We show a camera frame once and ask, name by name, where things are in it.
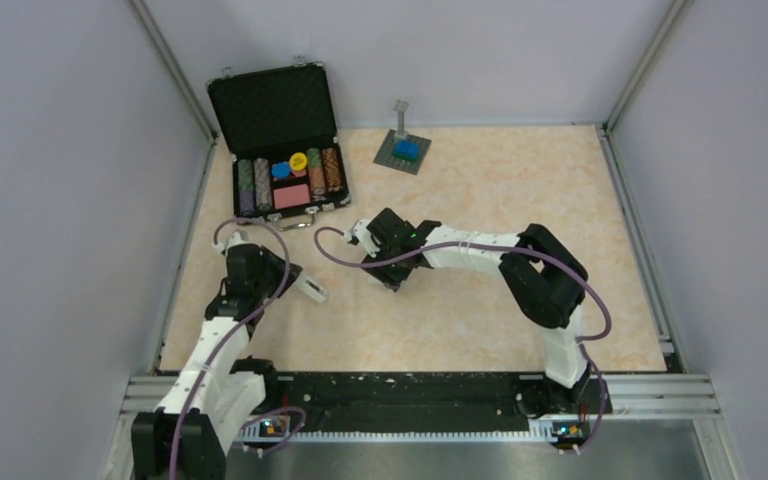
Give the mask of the white remote control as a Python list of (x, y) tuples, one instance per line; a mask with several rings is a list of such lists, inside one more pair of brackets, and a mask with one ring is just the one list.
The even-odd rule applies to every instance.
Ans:
[(328, 291), (312, 277), (304, 273), (297, 276), (293, 287), (319, 304), (324, 303), (328, 298)]

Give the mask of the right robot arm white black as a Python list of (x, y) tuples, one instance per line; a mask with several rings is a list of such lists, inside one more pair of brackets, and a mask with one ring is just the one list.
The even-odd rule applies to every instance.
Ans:
[(372, 219), (357, 221), (348, 237), (366, 250), (365, 264), (419, 252), (367, 270), (394, 292), (418, 268), (466, 270), (501, 279), (524, 316), (541, 329), (549, 404), (572, 412), (586, 400), (582, 378), (588, 366), (577, 337), (585, 299), (581, 283), (588, 273), (548, 228), (532, 223), (520, 233), (491, 234), (435, 220), (414, 226), (385, 208)]

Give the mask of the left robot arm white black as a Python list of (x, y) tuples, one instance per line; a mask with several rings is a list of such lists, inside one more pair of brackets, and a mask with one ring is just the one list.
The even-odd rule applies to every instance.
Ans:
[(243, 241), (223, 250), (226, 275), (199, 337), (169, 391), (130, 430), (138, 479), (220, 479), (239, 431), (279, 404), (266, 360), (241, 360), (266, 305), (302, 277), (301, 266)]

